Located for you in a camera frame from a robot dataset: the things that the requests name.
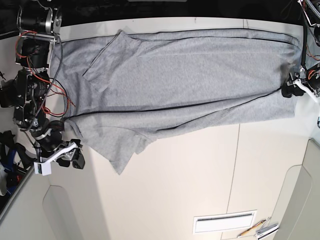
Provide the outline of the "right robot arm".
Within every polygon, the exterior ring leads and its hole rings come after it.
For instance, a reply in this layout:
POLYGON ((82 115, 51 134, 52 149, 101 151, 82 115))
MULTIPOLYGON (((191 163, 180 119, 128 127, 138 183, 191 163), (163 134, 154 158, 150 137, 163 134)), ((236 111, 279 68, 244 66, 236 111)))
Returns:
POLYGON ((16 20, 19 36, 15 44, 15 62, 21 65, 22 69, 13 81, 13 119, 22 132, 34 139, 34 170, 36 174, 43 176, 51 173, 52 162, 66 168, 72 166, 83 169, 85 166, 81 141, 64 141, 64 122, 60 119, 50 121, 47 118, 61 118, 67 112, 53 113, 45 106, 50 93, 60 95, 66 100, 65 110, 73 105, 65 89, 57 83, 62 64, 58 64, 53 77, 48 74, 54 47, 62 46, 60 8, 57 2, 51 0, 23 0, 16 20))

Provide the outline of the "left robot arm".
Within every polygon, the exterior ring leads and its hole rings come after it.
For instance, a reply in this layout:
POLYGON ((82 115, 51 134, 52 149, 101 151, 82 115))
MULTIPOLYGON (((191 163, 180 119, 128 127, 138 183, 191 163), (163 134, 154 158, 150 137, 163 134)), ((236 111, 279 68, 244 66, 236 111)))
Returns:
POLYGON ((320 56, 312 54, 308 46, 308 36, 315 45, 320 46, 320 2, 318 0, 299 0, 303 19, 303 45, 300 70, 291 73, 282 85, 285 98, 308 95, 314 102, 320 102, 320 56))

